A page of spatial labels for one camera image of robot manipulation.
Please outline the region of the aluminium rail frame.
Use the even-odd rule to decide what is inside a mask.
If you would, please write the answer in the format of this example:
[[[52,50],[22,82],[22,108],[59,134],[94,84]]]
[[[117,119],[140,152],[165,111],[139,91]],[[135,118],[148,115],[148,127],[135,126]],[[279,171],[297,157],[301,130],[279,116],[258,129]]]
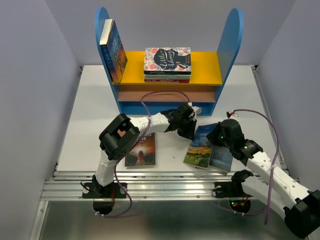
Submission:
[[[33,240],[293,240],[274,212],[268,225],[253,199],[249,216],[230,212],[226,199],[212,196],[214,182],[229,180],[215,170],[188,167],[187,139],[157,134],[156,165],[126,168],[118,177],[128,184],[132,202],[119,199],[120,217],[96,216],[84,199],[80,181],[88,180],[100,160],[98,136],[118,114],[104,68],[83,68],[70,121],[53,177],[44,183],[31,232]]]

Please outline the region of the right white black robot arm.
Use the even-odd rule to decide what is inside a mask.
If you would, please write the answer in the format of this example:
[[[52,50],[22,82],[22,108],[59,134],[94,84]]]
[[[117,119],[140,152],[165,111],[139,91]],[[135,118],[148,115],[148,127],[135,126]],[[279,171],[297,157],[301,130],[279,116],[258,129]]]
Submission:
[[[300,239],[320,227],[320,191],[301,185],[274,164],[260,145],[245,138],[237,120],[218,122],[206,137],[213,145],[227,148],[248,168],[234,174],[230,182],[233,194],[246,193],[261,201]]]

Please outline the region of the red spine book in stack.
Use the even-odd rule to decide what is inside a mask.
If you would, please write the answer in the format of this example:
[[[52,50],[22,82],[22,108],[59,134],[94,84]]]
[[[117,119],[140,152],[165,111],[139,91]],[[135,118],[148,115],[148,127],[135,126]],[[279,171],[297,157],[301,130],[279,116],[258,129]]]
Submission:
[[[182,83],[188,84],[190,79],[145,78],[145,83]]]

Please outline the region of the Jane Eyre blue book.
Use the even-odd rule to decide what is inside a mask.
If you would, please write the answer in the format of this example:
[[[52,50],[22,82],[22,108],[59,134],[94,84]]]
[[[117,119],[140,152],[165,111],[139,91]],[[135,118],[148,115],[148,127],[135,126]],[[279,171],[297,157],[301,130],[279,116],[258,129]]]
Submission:
[[[122,81],[128,58],[114,19],[104,21],[99,45],[112,82],[119,84]]]

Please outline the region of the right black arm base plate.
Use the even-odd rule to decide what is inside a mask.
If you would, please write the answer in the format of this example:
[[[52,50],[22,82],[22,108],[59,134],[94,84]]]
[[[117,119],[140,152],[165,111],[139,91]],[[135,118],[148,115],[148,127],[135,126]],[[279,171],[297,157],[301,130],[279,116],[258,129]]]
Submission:
[[[246,180],[237,181],[217,181],[211,190],[211,195],[215,198],[242,198],[245,195],[250,197],[266,197],[268,195],[268,187],[262,182]]]

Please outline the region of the Little Women floral book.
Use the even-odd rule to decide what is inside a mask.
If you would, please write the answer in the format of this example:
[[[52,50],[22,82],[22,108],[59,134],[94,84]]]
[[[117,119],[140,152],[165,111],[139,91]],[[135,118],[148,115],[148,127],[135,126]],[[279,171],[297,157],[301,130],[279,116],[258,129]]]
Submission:
[[[192,73],[190,47],[146,47],[143,73],[145,75],[186,75]]]

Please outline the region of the blue yellow wooden bookshelf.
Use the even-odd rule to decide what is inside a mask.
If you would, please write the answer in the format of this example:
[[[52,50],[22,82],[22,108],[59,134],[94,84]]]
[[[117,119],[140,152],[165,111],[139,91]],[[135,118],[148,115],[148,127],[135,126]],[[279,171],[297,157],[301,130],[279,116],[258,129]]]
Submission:
[[[104,7],[95,16],[95,38],[117,107],[127,115],[154,115],[190,101],[210,116],[238,55],[244,20],[230,11],[217,51],[147,47],[126,51],[117,25]]]

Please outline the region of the Animal Farm book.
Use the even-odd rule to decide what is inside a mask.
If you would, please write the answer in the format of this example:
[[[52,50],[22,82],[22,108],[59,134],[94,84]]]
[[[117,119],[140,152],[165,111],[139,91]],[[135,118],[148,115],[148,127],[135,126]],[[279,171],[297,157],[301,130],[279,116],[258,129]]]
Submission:
[[[189,145],[184,157],[184,164],[202,170],[208,169],[213,145],[208,140],[207,135],[210,134],[215,127],[216,123],[198,126],[195,131],[194,140]]]

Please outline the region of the Three Days To See book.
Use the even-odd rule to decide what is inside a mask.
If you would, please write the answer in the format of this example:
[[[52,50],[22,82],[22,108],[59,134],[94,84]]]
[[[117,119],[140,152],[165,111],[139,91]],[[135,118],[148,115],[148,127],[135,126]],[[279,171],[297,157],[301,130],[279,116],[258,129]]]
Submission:
[[[133,150],[125,157],[124,166],[154,167],[156,165],[156,141],[155,134],[146,134]]]

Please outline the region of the Nineteen Eighty-Four blue book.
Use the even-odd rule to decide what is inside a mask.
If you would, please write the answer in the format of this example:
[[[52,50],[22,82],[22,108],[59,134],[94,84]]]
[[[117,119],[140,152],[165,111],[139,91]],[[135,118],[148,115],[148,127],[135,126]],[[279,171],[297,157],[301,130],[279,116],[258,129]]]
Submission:
[[[210,156],[209,166],[229,173],[231,171],[233,156],[226,147],[214,145]]]

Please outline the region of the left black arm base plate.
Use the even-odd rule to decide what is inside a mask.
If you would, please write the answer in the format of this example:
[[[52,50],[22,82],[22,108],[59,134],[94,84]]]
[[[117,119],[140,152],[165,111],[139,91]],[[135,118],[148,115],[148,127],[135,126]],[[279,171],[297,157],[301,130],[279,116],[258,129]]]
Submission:
[[[127,195],[116,182],[101,187],[94,182],[81,182],[83,199],[125,199]]]

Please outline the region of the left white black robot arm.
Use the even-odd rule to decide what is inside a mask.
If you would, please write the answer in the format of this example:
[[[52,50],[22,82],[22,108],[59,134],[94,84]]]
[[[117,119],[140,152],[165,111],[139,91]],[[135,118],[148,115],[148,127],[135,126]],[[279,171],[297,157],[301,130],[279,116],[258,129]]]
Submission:
[[[143,117],[130,118],[124,113],[119,114],[98,137],[100,161],[97,171],[92,176],[93,186],[90,189],[100,197],[108,196],[111,193],[117,163],[147,134],[177,131],[179,136],[193,141],[196,117],[201,112],[200,107],[188,102],[176,109]]]

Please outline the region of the green spine book in stack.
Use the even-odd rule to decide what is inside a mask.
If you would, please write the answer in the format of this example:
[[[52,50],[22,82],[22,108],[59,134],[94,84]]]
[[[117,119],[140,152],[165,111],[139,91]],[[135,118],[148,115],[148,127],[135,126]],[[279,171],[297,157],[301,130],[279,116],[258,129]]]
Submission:
[[[182,79],[189,80],[191,75],[186,74],[145,74],[145,79]]]

